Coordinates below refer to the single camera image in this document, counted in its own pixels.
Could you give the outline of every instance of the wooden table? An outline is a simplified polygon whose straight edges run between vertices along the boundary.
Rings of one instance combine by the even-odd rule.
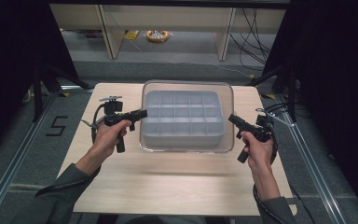
[[[108,95],[121,95],[123,112],[140,109],[143,84],[101,83],[89,99],[82,119],[92,116]],[[233,86],[238,116],[255,123],[262,104],[254,87]],[[161,214],[258,216],[254,181],[247,163],[237,161],[243,142],[225,154],[147,152],[139,143],[140,126],[125,136],[126,152],[114,153],[79,198],[75,212],[99,214]],[[91,147],[90,128],[79,121],[60,173]],[[273,170],[282,196],[292,198],[279,155]]]

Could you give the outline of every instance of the floor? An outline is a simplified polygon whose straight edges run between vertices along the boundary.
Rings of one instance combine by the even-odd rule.
[[[84,80],[100,80],[94,73],[99,70],[88,70],[86,67],[90,63],[152,63],[152,64],[174,64],[174,65],[209,65],[217,73],[234,73],[243,78],[243,82],[251,80],[251,76],[261,75],[263,62],[268,56],[268,49],[271,48],[274,35],[260,35],[259,40],[266,46],[265,52],[252,46],[246,48],[250,50],[256,59],[239,50],[234,39],[243,43],[243,38],[239,34],[233,34],[230,39],[227,57],[223,62],[217,60],[217,53],[213,41],[213,34],[208,33],[186,33],[171,32],[170,38],[163,43],[150,43],[145,39],[145,31],[141,32],[134,41],[125,40],[121,46],[118,57],[114,60],[108,58],[104,42],[101,38],[87,38],[80,31],[64,31],[62,35],[65,39],[71,57],[75,62],[78,73]],[[251,37],[252,45],[258,46],[257,41]],[[275,105],[284,101],[284,94],[276,95],[271,90],[272,80],[260,84],[258,89],[262,95],[264,107]],[[47,116],[53,119],[54,116],[68,113],[71,111],[69,119],[80,118],[82,111],[75,110],[76,107],[85,106],[88,97],[87,93],[73,93],[71,101],[58,98]],[[22,139],[27,136],[27,130],[32,129],[30,119],[33,115],[33,103],[24,104],[19,111],[18,119],[10,124],[5,137],[2,139],[0,149],[0,180],[4,175],[11,159],[15,156],[16,150],[22,143]],[[284,114],[280,117],[286,122],[291,122],[290,118]],[[289,184],[293,187],[293,193],[297,194],[298,212],[296,220],[298,223],[358,223],[358,200],[351,191],[351,187],[346,182],[345,176],[339,171],[334,162],[334,158],[328,156],[328,148],[325,147],[322,137],[314,126],[312,119],[309,118],[307,109],[302,105],[296,106],[296,127],[288,128],[283,122],[276,122],[278,142],[280,145],[280,155],[284,170],[287,174]],[[46,135],[50,123],[46,122],[40,128],[38,134]],[[74,134],[76,127],[67,128],[67,138],[50,143],[51,148],[57,146],[69,146],[70,136]],[[35,162],[32,157],[37,157],[40,153],[35,149],[28,152],[26,159],[19,168],[18,174],[13,180],[5,199],[0,205],[0,223],[6,223],[13,212],[13,204],[19,201],[30,201],[34,191],[41,186],[46,186],[50,180],[41,176],[55,176],[60,166],[65,150],[54,150],[50,152],[49,159],[43,162]],[[329,203],[338,210],[329,208]],[[98,215],[74,214],[71,223],[96,223]],[[258,217],[231,217],[231,223],[259,223]]]

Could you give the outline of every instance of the aluminum rail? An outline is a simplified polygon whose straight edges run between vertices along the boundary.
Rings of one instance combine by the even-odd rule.
[[[45,109],[43,110],[42,114],[40,115],[39,119],[31,125],[31,128],[29,129],[28,133],[25,135],[24,139],[21,142],[21,145],[19,149],[17,150],[16,154],[14,155],[13,159],[10,162],[10,165],[5,170],[4,175],[0,179],[0,204],[4,200],[7,190],[10,187],[11,182],[13,181],[14,177],[16,176],[17,172],[20,170],[20,167],[22,165],[22,162],[24,161],[29,148],[31,147],[34,138],[37,134],[37,131],[39,130],[40,124],[43,122],[46,114],[48,113],[48,110],[54,100],[57,98],[58,93],[51,93],[44,106]]]
[[[278,95],[277,96],[279,103],[284,103],[283,98]],[[301,131],[298,129],[296,123],[293,123],[290,119],[290,116],[287,113],[283,113],[284,119],[292,123],[293,125],[288,126],[290,133],[295,139],[296,145],[298,147],[298,151],[300,152],[308,171],[310,172],[310,177],[312,178],[313,183],[315,184],[316,189],[321,196],[322,202],[324,203],[324,207],[328,215],[331,218],[332,223],[347,223],[345,217],[343,216],[336,199],[328,187],[326,181],[324,180],[324,176],[319,170],[318,165],[316,164],[315,159],[312,156],[310,149],[307,146],[307,143],[304,140],[304,137],[301,134]]]

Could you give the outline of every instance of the hand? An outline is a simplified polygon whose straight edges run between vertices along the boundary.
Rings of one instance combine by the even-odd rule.
[[[112,127],[100,123],[97,129],[94,145],[77,163],[76,167],[88,175],[102,165],[106,158],[110,157],[118,144],[118,135],[126,135],[126,128],[131,125],[129,120],[122,120]]]
[[[252,170],[270,169],[273,141],[259,142],[251,133],[242,132],[242,141],[246,144],[244,149],[249,154],[248,164]]]
[[[258,196],[261,201],[281,196],[276,179],[272,173],[271,155],[273,141],[259,142],[251,133],[242,132],[242,141],[246,144],[245,152],[249,154],[248,164],[252,170]]]

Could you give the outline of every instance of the wrist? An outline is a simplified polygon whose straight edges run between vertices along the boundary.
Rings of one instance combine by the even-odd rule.
[[[77,163],[76,167],[87,175],[92,175],[106,158],[89,151]]]
[[[252,176],[261,201],[281,197],[272,169],[252,171]]]
[[[252,165],[249,164],[249,167],[254,175],[272,175],[272,167],[270,163],[253,163]]]

